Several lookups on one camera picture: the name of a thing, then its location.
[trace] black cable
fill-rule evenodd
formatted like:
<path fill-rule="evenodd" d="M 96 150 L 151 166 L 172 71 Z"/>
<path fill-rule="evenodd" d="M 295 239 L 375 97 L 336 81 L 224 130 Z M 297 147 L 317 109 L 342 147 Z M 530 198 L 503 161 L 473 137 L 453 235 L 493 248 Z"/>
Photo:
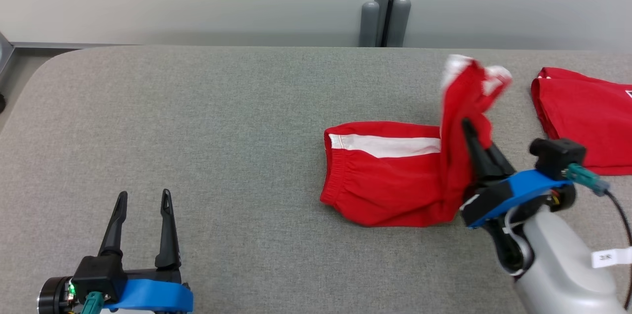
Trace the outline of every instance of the black cable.
<path fill-rule="evenodd" d="M 632 247 L 632 231 L 630 231 L 630 222 L 628 222 L 628 217 L 626 217 L 626 213 L 625 211 L 623 211 L 623 207 L 619 203 L 617 197 L 615 197 L 614 194 L 610 193 L 610 191 L 605 190 L 603 194 L 607 195 L 610 198 L 612 203 L 614 203 L 614 206 L 619 211 L 619 215 L 621 216 L 623 225 L 626 227 L 626 234 L 628 235 L 628 246 Z M 632 297 L 632 266 L 630 266 L 630 286 L 628 287 L 628 295 L 626 296 L 626 311 L 630 307 L 630 297 Z"/>

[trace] folded red cloth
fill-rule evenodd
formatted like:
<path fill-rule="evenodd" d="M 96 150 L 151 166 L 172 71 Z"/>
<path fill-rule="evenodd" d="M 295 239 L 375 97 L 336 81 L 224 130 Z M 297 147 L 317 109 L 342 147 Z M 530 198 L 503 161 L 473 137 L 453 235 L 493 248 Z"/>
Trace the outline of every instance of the folded red cloth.
<path fill-rule="evenodd" d="M 351 122 L 325 130 L 327 178 L 320 200 L 365 226 L 423 227 L 449 222 L 473 178 L 461 122 L 492 143 L 484 116 L 510 84 L 503 67 L 452 55 L 442 83 L 441 127 Z"/>
<path fill-rule="evenodd" d="M 632 84 L 544 67 L 531 83 L 531 97 L 549 138 L 587 148 L 586 168 L 600 175 L 632 174 Z"/>

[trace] folded red garment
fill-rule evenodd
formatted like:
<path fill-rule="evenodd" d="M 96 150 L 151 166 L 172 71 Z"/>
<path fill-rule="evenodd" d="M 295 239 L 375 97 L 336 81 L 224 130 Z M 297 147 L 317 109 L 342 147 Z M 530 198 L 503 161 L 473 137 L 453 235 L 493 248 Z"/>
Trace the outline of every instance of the folded red garment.
<path fill-rule="evenodd" d="M 469 118 L 492 143 L 484 116 L 512 76 L 452 55 L 442 83 L 441 127 L 351 122 L 325 131 L 327 178 L 320 200 L 365 226 L 423 227 L 449 222 L 473 178 L 461 129 Z"/>
<path fill-rule="evenodd" d="M 544 67 L 531 83 L 531 97 L 549 138 L 587 148 L 586 168 L 600 175 L 632 174 L 632 84 Z"/>

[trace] teal cable connector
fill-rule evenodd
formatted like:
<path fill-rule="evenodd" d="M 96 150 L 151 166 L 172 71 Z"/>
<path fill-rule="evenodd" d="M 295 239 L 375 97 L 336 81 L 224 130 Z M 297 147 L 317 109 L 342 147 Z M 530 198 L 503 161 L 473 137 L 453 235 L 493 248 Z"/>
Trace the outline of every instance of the teal cable connector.
<path fill-rule="evenodd" d="M 564 176 L 575 183 L 590 188 L 591 191 L 599 197 L 603 196 L 605 191 L 610 188 L 609 183 L 599 179 L 599 176 L 594 172 L 586 170 L 586 168 L 578 165 L 577 163 L 571 163 Z"/>
<path fill-rule="evenodd" d="M 90 292 L 85 298 L 85 304 L 81 314 L 99 314 L 103 309 L 105 301 L 101 292 Z"/>

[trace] gray fabric surface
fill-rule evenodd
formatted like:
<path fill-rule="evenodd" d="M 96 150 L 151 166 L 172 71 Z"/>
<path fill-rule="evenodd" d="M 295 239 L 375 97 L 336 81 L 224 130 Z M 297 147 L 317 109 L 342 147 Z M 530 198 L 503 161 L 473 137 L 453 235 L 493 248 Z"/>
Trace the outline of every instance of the gray fabric surface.
<path fill-rule="evenodd" d="M 438 124 L 454 52 L 512 72 L 489 116 L 518 169 L 543 136 L 528 94 L 542 66 L 632 81 L 629 55 L 564 51 L 121 46 L 53 58 L 0 134 L 2 312 L 33 312 L 46 278 L 95 254 L 122 190 L 124 266 L 151 267 L 169 188 L 198 313 L 523 313 L 484 231 L 368 229 L 318 201 L 323 130 Z M 632 213 L 632 178 L 609 180 Z M 625 246 L 607 199 L 583 191 L 563 217 L 594 249 Z M 622 298 L 628 270 L 613 273 Z"/>

